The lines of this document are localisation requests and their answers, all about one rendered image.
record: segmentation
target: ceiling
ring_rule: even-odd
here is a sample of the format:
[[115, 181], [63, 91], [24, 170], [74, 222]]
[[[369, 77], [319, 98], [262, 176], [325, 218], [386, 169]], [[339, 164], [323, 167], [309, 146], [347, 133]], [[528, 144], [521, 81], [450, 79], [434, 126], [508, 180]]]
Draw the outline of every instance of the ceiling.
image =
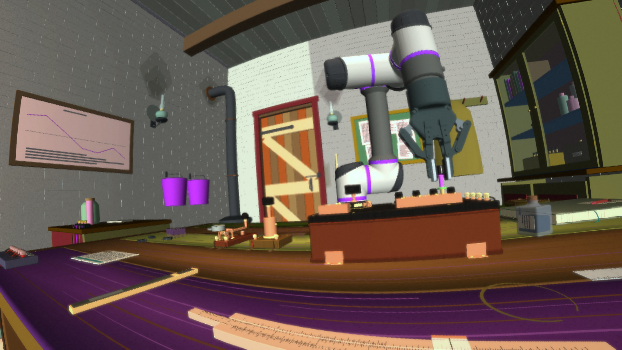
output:
[[[253, 0], [133, 0], [187, 36]], [[328, 0], [235, 35], [206, 50], [227, 68], [311, 39], [386, 22], [408, 9], [426, 13], [475, 0]]]

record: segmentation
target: wooden door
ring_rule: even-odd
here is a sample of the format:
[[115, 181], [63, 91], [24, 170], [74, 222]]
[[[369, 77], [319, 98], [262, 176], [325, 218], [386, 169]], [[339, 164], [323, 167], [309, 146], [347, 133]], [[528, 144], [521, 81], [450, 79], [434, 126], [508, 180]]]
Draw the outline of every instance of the wooden door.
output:
[[265, 210], [262, 197], [274, 197], [277, 222], [307, 221], [309, 215], [317, 213], [319, 205], [326, 204], [321, 140], [318, 140], [314, 108], [317, 102], [315, 106], [313, 101], [292, 102], [256, 112], [262, 220]]

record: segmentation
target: red door frame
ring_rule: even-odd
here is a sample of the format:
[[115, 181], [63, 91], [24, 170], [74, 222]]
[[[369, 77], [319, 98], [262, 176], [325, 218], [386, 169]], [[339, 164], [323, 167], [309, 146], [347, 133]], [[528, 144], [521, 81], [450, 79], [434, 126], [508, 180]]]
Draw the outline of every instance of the red door frame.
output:
[[321, 177], [319, 178], [320, 183], [320, 202], [321, 204], [326, 204], [326, 182], [324, 181], [324, 176], [326, 173], [324, 172], [324, 156], [322, 154], [322, 132], [320, 131], [320, 114], [318, 112], [317, 102], [319, 101], [318, 96], [313, 96], [309, 98], [303, 98], [301, 100], [292, 101], [280, 104], [278, 106], [272, 106], [264, 109], [260, 109], [258, 111], [253, 112], [253, 119], [255, 120], [255, 159], [257, 162], [257, 191], [259, 192], [259, 220], [263, 222], [263, 218], [265, 216], [263, 204], [261, 203], [261, 199], [264, 196], [264, 188], [263, 188], [263, 175], [262, 175], [262, 164], [263, 164], [263, 152], [261, 142], [261, 122], [259, 121], [259, 116], [266, 113], [271, 113], [278, 111], [280, 109], [291, 108], [296, 106], [301, 106], [307, 103], [311, 103], [311, 109], [313, 110], [313, 130], [315, 131], [315, 153], [317, 153], [317, 167], [320, 172]]

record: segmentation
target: green board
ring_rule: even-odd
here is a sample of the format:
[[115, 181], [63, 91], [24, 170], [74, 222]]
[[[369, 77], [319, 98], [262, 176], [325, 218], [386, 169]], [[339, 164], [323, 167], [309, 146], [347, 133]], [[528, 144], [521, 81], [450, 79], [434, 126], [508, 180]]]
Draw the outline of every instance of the green board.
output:
[[[398, 136], [397, 132], [402, 127], [408, 125], [410, 120], [410, 110], [408, 109], [400, 109], [389, 112], [389, 119], [391, 121], [391, 141], [393, 143], [393, 154], [398, 158], [399, 162], [402, 164], [411, 164], [411, 163], [424, 163], [425, 160], [421, 158], [415, 157], [414, 154], [408, 150], [406, 145], [403, 142], [399, 142], [402, 145], [401, 154], [398, 149]], [[354, 153], [356, 154], [356, 161], [363, 162], [365, 165], [369, 165], [367, 155], [371, 154], [371, 148], [369, 146], [369, 142], [363, 142], [369, 140], [369, 121], [367, 115], [359, 115], [356, 117], [352, 117], [350, 119], [352, 123], [352, 139], [354, 140]], [[413, 131], [413, 137], [415, 142], [423, 149], [423, 144], [419, 135]]]

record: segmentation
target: purple bucket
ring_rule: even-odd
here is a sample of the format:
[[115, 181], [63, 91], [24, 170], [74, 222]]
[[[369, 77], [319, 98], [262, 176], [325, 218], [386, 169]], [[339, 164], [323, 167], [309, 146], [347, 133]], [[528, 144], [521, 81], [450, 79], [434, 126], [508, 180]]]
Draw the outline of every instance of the purple bucket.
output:
[[167, 207], [186, 205], [186, 184], [183, 177], [167, 177], [162, 179], [164, 205]]
[[188, 180], [188, 201], [190, 205], [209, 204], [209, 180]]

